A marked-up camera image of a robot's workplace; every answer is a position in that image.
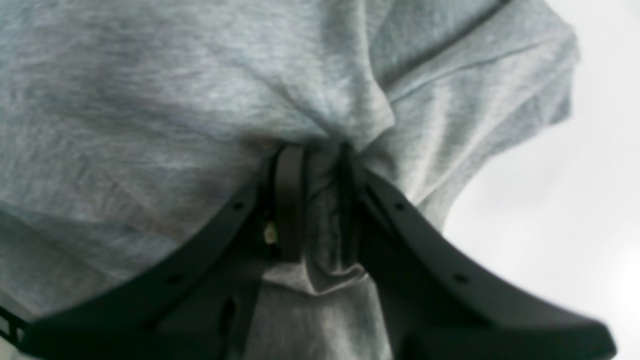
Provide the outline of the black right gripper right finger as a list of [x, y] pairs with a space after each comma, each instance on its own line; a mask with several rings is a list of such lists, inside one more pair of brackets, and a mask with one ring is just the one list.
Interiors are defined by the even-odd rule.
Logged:
[[337, 164], [344, 265], [373, 279], [396, 360], [610, 360], [600, 321], [506, 282], [450, 244], [348, 145]]

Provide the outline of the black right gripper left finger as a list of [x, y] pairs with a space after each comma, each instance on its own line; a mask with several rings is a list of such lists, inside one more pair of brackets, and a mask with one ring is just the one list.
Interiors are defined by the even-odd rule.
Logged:
[[105, 294], [33, 323], [42, 360], [238, 360], [265, 271], [303, 258], [306, 151], [284, 145], [192, 239]]

